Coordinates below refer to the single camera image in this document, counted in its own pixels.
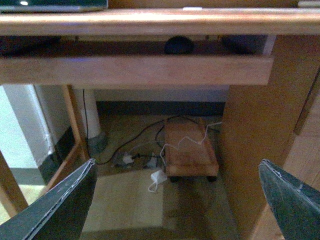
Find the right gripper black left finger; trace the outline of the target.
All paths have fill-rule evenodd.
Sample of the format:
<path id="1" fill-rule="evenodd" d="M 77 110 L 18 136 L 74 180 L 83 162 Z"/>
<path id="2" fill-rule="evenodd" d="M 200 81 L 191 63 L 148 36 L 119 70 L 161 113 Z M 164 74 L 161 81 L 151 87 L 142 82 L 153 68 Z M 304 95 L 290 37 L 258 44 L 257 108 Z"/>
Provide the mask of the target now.
<path id="1" fill-rule="evenodd" d="M 2 240 L 78 240 L 97 182 L 92 158 L 55 187 L 1 224 Z"/>

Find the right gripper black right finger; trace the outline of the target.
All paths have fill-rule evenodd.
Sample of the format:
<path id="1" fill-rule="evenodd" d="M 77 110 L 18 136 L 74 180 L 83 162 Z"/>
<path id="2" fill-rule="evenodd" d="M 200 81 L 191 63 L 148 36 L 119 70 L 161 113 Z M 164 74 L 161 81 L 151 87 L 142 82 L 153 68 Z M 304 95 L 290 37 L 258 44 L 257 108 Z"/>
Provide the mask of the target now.
<path id="1" fill-rule="evenodd" d="M 286 240 L 320 238 L 320 192 L 268 159 L 258 166 L 268 205 Z"/>

